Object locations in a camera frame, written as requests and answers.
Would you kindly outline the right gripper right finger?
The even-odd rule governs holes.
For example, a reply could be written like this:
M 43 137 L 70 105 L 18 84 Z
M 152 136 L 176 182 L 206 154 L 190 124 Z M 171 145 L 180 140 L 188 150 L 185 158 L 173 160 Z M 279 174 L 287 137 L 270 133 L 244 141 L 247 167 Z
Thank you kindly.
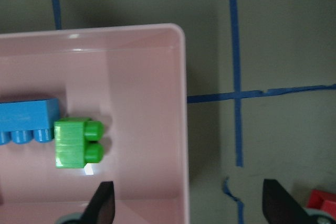
M 264 179 L 263 214 L 268 223 L 317 223 L 275 179 Z

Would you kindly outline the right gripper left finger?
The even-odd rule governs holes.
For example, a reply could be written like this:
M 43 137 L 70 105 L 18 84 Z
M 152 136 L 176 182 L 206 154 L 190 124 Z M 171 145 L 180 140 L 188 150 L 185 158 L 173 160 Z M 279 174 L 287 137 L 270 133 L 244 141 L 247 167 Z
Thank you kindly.
M 113 223 L 115 214 L 114 183 L 101 182 L 79 223 Z

